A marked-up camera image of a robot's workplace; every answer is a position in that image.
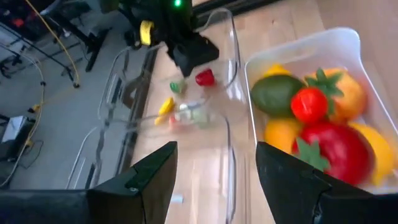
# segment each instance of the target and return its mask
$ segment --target small red fruit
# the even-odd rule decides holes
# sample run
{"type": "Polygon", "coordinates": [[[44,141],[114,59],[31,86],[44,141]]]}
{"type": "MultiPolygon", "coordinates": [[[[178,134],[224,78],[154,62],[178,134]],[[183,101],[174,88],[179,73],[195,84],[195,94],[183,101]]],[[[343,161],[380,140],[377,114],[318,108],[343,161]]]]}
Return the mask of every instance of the small red fruit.
{"type": "Polygon", "coordinates": [[[328,98],[318,88],[304,88],[293,96],[290,107],[297,119],[315,123],[328,112],[328,98]]]}
{"type": "Polygon", "coordinates": [[[200,86],[212,86],[216,83],[213,72],[210,68],[196,75],[195,81],[200,86]]]}

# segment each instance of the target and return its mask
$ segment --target green avocado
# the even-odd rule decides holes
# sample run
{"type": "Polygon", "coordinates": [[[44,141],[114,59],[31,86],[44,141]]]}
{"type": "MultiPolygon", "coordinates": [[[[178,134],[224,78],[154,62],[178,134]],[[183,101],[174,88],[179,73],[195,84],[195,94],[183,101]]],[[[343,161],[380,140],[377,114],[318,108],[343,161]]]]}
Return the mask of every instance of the green avocado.
{"type": "Polygon", "coordinates": [[[292,117],[290,109],[292,97],[305,84],[290,75],[273,75],[258,80],[250,95],[254,105],[262,112],[273,117],[292,117]]]}

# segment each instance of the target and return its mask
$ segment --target red tomato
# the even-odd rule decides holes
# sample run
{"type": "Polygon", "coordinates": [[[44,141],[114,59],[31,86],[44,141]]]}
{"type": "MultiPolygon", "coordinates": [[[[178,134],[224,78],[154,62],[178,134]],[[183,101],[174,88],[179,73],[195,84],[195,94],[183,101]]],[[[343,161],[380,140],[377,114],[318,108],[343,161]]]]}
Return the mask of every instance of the red tomato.
{"type": "Polygon", "coordinates": [[[328,112],[328,98],[318,88],[304,88],[293,96],[290,107],[297,119],[314,123],[328,112]]]}
{"type": "MultiPolygon", "coordinates": [[[[374,154],[352,128],[330,122],[307,126],[300,137],[307,143],[318,141],[320,154],[328,159],[330,169],[325,173],[351,185],[364,182],[374,165],[374,154]]],[[[298,153],[297,143],[293,153],[298,153]]]]}

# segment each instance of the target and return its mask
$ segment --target white plastic bin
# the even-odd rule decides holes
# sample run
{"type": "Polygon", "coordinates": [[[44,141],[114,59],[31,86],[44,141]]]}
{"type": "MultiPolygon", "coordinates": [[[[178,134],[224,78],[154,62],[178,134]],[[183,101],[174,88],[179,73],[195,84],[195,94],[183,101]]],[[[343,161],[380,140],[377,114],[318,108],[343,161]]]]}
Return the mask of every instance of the white plastic bin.
{"type": "MultiPolygon", "coordinates": [[[[359,35],[353,29],[335,28],[313,34],[251,57],[245,66],[247,88],[249,91],[274,63],[282,64],[300,78],[313,73],[319,67],[346,68],[353,78],[364,87],[368,95],[366,110],[359,121],[376,128],[397,153],[397,121],[386,110],[390,106],[385,105],[387,101],[381,99],[373,85],[373,79],[378,77],[375,77],[375,74],[366,73],[360,53],[359,35]]],[[[250,102],[250,109],[255,141],[263,141],[267,116],[260,112],[252,102],[250,102]]],[[[374,194],[398,192],[398,181],[392,175],[381,187],[366,184],[361,188],[374,194]]]]}

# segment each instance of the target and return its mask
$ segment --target toy tomato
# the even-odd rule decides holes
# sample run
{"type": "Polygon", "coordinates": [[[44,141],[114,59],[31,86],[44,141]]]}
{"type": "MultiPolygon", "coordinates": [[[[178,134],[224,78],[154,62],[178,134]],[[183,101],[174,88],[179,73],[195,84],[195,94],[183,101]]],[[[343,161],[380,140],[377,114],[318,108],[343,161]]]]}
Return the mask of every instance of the toy tomato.
{"type": "MultiPolygon", "coordinates": [[[[325,121],[305,127],[300,137],[307,144],[318,144],[320,151],[321,158],[317,159],[307,154],[306,162],[309,161],[311,164],[320,161],[325,165],[324,159],[326,159],[328,167],[324,166],[323,171],[336,179],[358,185],[368,178],[373,169],[372,150],[367,147],[360,135],[348,126],[325,121]]],[[[292,152],[301,155],[299,139],[294,142],[292,152]]]]}
{"type": "Polygon", "coordinates": [[[326,116],[328,98],[318,88],[304,88],[293,96],[290,107],[297,119],[314,123],[326,116]]]}
{"type": "Polygon", "coordinates": [[[195,81],[200,86],[212,86],[216,83],[213,72],[210,68],[196,75],[195,81]]]}

